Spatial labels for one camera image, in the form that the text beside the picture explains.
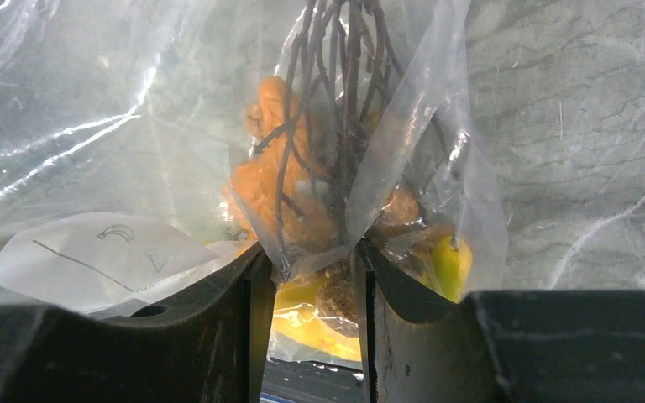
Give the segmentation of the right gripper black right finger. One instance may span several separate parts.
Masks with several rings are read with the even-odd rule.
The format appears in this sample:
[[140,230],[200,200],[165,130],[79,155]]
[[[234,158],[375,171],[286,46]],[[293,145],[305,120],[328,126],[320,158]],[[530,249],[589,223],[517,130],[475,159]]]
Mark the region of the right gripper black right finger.
[[453,303],[354,251],[368,402],[645,402],[645,291],[475,291]]

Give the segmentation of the yellow fake banana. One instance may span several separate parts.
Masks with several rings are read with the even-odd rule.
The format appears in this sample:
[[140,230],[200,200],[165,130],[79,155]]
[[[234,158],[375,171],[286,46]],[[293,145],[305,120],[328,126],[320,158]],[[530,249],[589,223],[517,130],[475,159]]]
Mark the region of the yellow fake banana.
[[[453,240],[447,230],[416,233],[410,243],[396,239],[380,251],[403,273],[458,302],[474,258],[465,239]],[[360,366],[354,279],[343,261],[282,285],[275,297],[269,352],[284,361]]]

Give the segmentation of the brown fake longan bunch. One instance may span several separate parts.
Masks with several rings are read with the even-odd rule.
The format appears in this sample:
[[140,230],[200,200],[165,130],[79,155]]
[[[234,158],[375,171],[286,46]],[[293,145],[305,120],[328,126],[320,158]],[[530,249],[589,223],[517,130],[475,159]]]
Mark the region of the brown fake longan bunch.
[[[236,192],[242,229],[272,249],[281,278],[294,281],[343,261],[361,240],[381,246],[449,231],[458,244],[463,216],[463,138],[442,115],[450,56],[460,45],[465,1],[307,1],[288,39],[281,68],[284,123],[263,139],[252,133],[249,160],[287,137],[279,169],[273,229]],[[308,134],[309,158],[295,146],[302,115],[322,125]],[[308,173],[296,188],[320,201],[336,228],[331,246],[309,252],[283,238],[281,204],[290,155]]]

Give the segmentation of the orange fake fried food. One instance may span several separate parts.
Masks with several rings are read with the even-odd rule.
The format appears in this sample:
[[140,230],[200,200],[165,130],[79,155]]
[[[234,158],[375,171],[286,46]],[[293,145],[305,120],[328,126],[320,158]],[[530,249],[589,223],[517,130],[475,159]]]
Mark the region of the orange fake fried food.
[[[258,102],[248,108],[244,120],[247,129],[257,139],[265,138],[284,123],[285,92],[286,82],[278,76],[267,76],[260,83]],[[308,160],[310,154],[308,134],[317,135],[321,129],[320,119],[314,113],[302,115],[298,120],[294,140],[303,160]],[[231,187],[223,191],[231,203],[235,203],[232,193],[236,192],[253,216],[268,229],[276,225],[275,195],[286,140],[286,135],[282,134],[271,140],[261,154],[239,165],[232,174]],[[283,202],[283,238],[309,252],[319,252],[332,245],[336,228],[326,206],[296,188],[308,179],[308,173],[291,154],[282,190],[300,207],[305,217],[300,219]]]

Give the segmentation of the clear zip top bag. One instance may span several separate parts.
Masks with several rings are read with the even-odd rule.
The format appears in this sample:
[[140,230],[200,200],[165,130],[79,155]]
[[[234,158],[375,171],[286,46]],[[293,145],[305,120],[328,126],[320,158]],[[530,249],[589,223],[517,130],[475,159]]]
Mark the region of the clear zip top bag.
[[[0,1],[0,252],[78,214],[144,217],[204,244],[261,246],[278,293],[290,281],[223,191],[251,156],[245,112],[305,2]],[[467,4],[440,107],[464,141],[459,236],[474,260],[461,298],[501,284],[508,247],[469,115]],[[47,302],[0,287],[0,304],[25,303]]]

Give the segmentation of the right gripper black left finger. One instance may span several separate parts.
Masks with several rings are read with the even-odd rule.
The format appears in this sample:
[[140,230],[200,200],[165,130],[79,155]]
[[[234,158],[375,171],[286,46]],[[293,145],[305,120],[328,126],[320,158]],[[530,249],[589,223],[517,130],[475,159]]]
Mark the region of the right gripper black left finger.
[[0,402],[256,402],[272,269],[253,245],[131,317],[0,304]]

